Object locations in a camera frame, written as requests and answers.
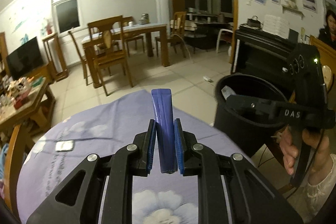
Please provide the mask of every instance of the flat screen tv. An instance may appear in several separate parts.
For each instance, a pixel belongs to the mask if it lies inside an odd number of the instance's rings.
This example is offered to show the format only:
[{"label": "flat screen tv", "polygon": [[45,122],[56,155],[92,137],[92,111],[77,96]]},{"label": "flat screen tv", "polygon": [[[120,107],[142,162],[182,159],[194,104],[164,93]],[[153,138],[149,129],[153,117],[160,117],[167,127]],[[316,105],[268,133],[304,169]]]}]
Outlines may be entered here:
[{"label": "flat screen tv", "polygon": [[43,59],[37,42],[37,37],[29,40],[7,56],[8,68],[14,80],[43,66]]}]

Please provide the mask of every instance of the round table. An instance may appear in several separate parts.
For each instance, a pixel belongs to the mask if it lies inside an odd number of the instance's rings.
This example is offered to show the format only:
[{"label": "round table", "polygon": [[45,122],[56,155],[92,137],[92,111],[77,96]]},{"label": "round table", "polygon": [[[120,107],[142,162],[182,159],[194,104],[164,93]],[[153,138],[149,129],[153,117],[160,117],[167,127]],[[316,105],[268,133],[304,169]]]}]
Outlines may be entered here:
[{"label": "round table", "polygon": [[[243,154],[221,131],[181,110],[173,111],[174,118],[181,119],[183,130],[194,133],[198,142],[218,154]],[[21,222],[26,223],[55,186],[87,155],[114,154],[132,143],[136,134],[147,131],[150,119],[154,119],[152,98],[141,90],[77,113],[50,129],[28,154],[20,172],[17,206]],[[56,152],[56,142],[65,140],[75,141],[73,151]],[[177,218],[182,223],[197,224],[197,177],[182,177],[179,172],[162,174],[156,144],[150,175],[133,178],[132,214],[133,224]]]}]

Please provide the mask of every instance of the dining table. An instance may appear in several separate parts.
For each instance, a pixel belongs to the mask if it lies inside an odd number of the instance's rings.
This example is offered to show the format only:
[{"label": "dining table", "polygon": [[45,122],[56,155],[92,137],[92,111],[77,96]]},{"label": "dining table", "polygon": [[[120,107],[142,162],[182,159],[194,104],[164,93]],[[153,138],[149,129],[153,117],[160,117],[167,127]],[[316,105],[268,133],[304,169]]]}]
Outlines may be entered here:
[{"label": "dining table", "polygon": [[[252,162],[225,133],[179,109],[174,108],[173,115],[174,119],[180,118],[184,131],[195,134],[199,143],[215,153],[226,156],[241,153]],[[42,201],[83,159],[90,154],[112,155],[133,143],[136,134],[147,131],[150,119],[154,119],[152,96],[140,90],[77,113],[50,129],[34,145],[19,175],[17,207],[21,223],[27,222]],[[57,142],[66,140],[74,141],[73,150],[57,152]],[[162,174],[157,143],[151,173],[148,177],[133,177],[132,197],[133,224],[177,223],[160,219],[159,212],[170,214],[171,221],[179,219],[178,223],[198,223],[197,176],[183,177],[180,172]],[[152,221],[145,220],[147,217],[152,217]]]},{"label": "dining table", "polygon": [[[113,30],[113,35],[120,35],[120,28],[115,28]],[[167,44],[167,24],[163,23],[149,23],[149,24],[136,24],[133,26],[123,27],[124,38],[136,37],[141,34],[146,36],[146,48],[148,57],[154,56],[153,47],[152,47],[152,32],[160,32],[160,41],[161,41],[161,63],[162,66],[168,67],[169,56],[168,56],[168,44]],[[90,36],[86,36],[82,40],[82,46],[85,53],[85,58],[91,73],[93,87],[99,88],[102,84],[99,82],[98,75],[95,70],[93,59],[95,56],[95,45],[100,44],[101,42],[97,40],[100,33],[95,33],[92,35],[92,41]]]}]

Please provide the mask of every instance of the trash can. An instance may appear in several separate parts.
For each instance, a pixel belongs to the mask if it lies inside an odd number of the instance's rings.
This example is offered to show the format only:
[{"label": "trash can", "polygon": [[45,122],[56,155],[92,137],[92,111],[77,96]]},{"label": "trash can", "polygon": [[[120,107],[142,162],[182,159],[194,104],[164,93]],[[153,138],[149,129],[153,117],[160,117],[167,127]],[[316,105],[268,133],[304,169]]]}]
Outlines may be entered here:
[{"label": "trash can", "polygon": [[226,106],[222,88],[229,86],[238,95],[253,96],[286,102],[286,97],[271,83],[251,75],[240,73],[222,78],[216,85],[217,110],[214,127],[229,136],[249,157],[253,156],[277,130],[282,122],[268,120],[268,115],[252,112],[238,114]]}]

